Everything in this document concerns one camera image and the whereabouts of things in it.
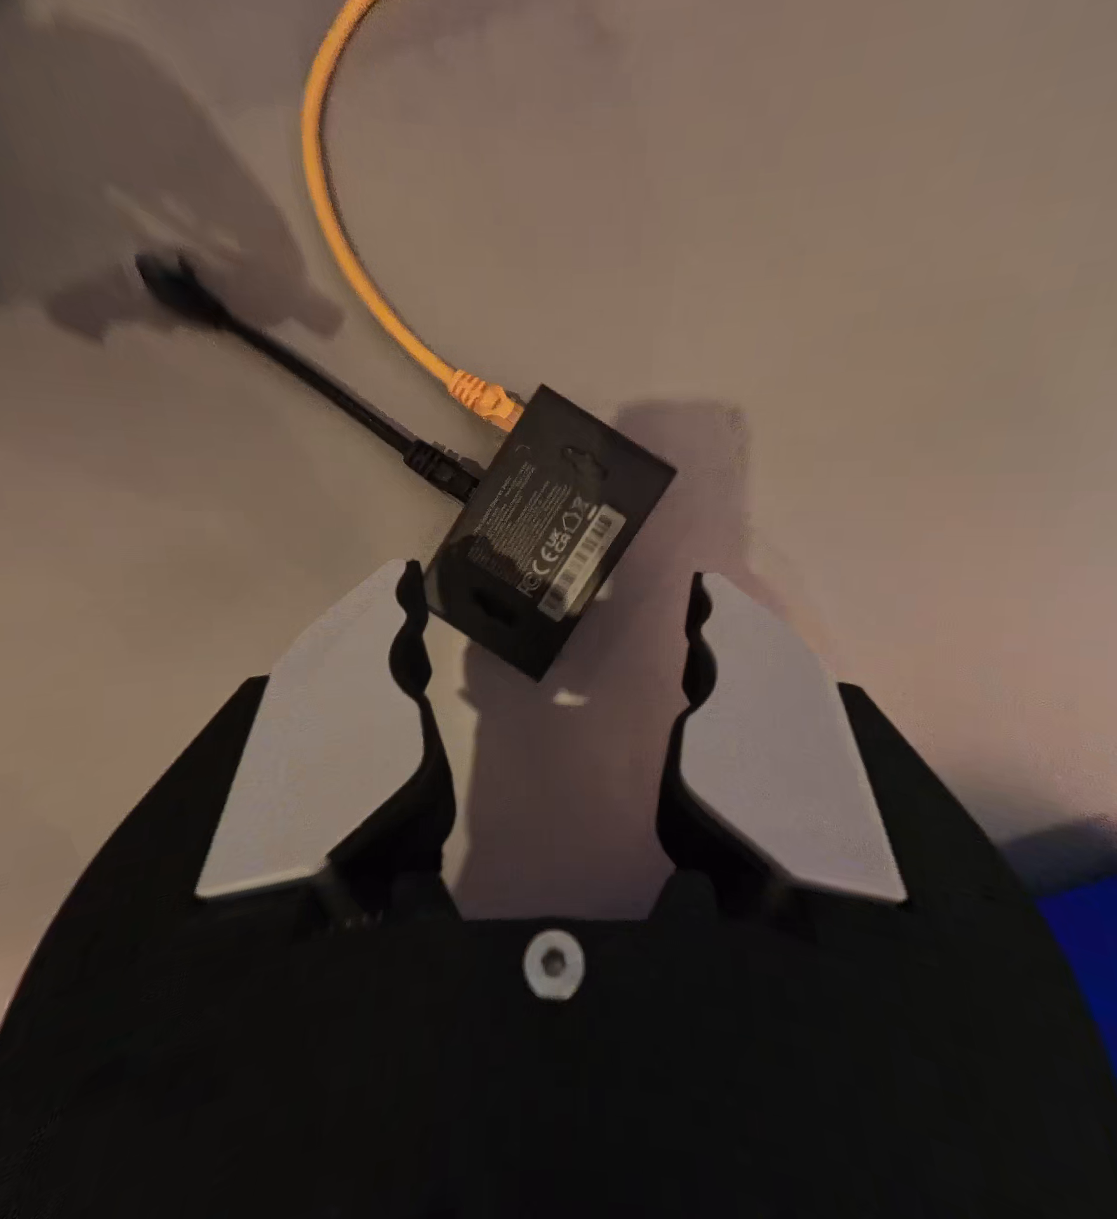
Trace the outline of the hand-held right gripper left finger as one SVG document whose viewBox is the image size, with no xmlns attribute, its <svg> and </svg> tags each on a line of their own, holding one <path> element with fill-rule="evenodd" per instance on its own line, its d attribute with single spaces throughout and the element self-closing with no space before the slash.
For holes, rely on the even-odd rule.
<svg viewBox="0 0 1117 1219">
<path fill-rule="evenodd" d="M 331 873 L 379 909 L 438 872 L 456 797 L 428 699 L 423 571 L 388 562 L 272 667 L 197 880 L 206 902 Z"/>
</svg>

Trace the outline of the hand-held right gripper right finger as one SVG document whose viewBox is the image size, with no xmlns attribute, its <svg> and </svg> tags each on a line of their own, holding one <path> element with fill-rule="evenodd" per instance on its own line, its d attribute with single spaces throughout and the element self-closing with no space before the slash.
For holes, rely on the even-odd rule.
<svg viewBox="0 0 1117 1219">
<path fill-rule="evenodd" d="M 838 684 L 775 612 L 717 572 L 692 578 L 656 829 L 730 916 L 803 893 L 908 900 Z"/>
</svg>

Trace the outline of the black network switch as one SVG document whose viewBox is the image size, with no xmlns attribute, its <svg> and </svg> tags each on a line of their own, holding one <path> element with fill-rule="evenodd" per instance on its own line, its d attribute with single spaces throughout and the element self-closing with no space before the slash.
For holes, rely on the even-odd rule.
<svg viewBox="0 0 1117 1219">
<path fill-rule="evenodd" d="M 543 679 L 675 474 L 539 387 L 424 572 L 430 612 Z"/>
</svg>

